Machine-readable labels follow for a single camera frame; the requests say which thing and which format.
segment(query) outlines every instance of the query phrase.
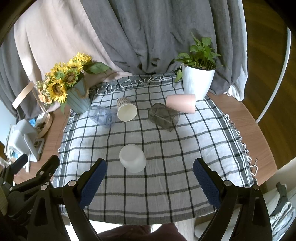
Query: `potted plant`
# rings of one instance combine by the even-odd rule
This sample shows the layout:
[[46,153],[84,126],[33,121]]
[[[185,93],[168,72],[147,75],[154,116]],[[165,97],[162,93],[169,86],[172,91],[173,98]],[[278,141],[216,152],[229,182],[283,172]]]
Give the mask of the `potted plant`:
[[215,58],[221,55],[210,47],[211,38],[202,38],[199,41],[192,33],[191,35],[196,45],[190,46],[189,54],[179,53],[177,59],[174,59],[182,63],[175,81],[183,78],[184,93],[195,94],[195,99],[201,100],[211,86],[216,69]]
[[37,81],[39,99],[45,106],[58,101],[62,112],[68,104],[76,113],[82,114],[91,105],[84,74],[99,74],[109,69],[104,63],[93,62],[88,54],[78,53],[67,63],[56,63],[45,74],[45,80]]

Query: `white plastic cup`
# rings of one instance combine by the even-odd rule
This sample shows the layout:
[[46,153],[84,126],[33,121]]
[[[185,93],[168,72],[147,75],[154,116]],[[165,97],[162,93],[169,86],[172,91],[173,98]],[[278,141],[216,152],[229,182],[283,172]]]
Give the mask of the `white plastic cup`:
[[117,116],[121,121],[127,122],[134,119],[138,113],[137,107],[126,97],[121,97],[116,102]]
[[120,150],[119,160],[131,173],[143,171],[147,163],[142,149],[134,144],[126,145]]

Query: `plastic cup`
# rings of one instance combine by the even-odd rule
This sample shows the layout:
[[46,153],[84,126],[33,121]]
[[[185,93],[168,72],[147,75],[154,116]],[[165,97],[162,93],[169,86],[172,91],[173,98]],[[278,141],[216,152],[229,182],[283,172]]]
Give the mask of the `plastic cup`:
[[105,128],[111,128],[116,122],[116,113],[114,111],[98,105],[92,105],[87,112],[87,116]]
[[121,97],[116,102],[117,116],[121,121],[127,122],[134,119],[138,113],[137,107],[126,97]]
[[195,113],[195,94],[168,95],[166,105],[184,113]]
[[172,131],[179,121],[180,112],[161,103],[154,104],[148,110],[148,118],[155,125]]
[[120,150],[119,160],[131,173],[143,171],[147,163],[142,149],[134,144],[126,145]]

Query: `white flower pot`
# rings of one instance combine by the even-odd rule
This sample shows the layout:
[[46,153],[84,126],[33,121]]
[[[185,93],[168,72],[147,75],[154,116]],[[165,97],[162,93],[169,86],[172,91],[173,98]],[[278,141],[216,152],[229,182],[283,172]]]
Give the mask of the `white flower pot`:
[[211,86],[215,69],[194,69],[183,65],[182,73],[184,93],[195,94],[195,100],[203,99]]

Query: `yellow flower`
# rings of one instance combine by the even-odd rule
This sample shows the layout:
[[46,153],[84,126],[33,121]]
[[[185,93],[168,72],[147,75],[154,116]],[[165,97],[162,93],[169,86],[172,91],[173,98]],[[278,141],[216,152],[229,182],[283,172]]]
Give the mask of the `yellow flower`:
[[45,96],[44,96],[41,92],[39,92],[38,97],[39,97],[39,100],[40,100],[41,102],[46,103],[46,98],[45,98]]
[[66,75],[64,77],[63,82],[65,85],[69,88],[72,87],[74,84],[76,84],[78,80],[78,75],[80,72],[78,71],[77,68],[70,68],[64,72]]
[[54,65],[54,67],[50,70],[50,74],[53,74],[53,75],[54,75],[55,72],[57,72],[57,71],[61,71],[61,70],[63,70],[63,68],[62,68],[62,66],[61,66],[61,62],[56,63],[56,64]]
[[58,101],[60,103],[64,103],[66,101],[66,87],[64,83],[60,84],[58,82],[49,84],[47,87],[47,91],[49,92],[50,98],[54,101]]
[[90,62],[92,59],[92,57],[88,54],[84,54],[84,53],[78,53],[73,57],[73,60],[76,62],[81,62],[82,65],[84,65],[85,63]]
[[77,69],[78,72],[80,72],[83,69],[83,64],[81,62],[76,62],[73,59],[70,59],[67,64],[63,63],[63,71],[67,71],[71,68]]
[[50,86],[50,85],[53,86],[55,84],[59,84],[60,86],[63,87],[65,83],[61,78],[59,78],[58,80],[57,79],[52,80],[52,83],[48,84],[48,86]]
[[45,99],[46,99],[46,103],[47,104],[51,104],[52,103],[52,98],[46,96]]

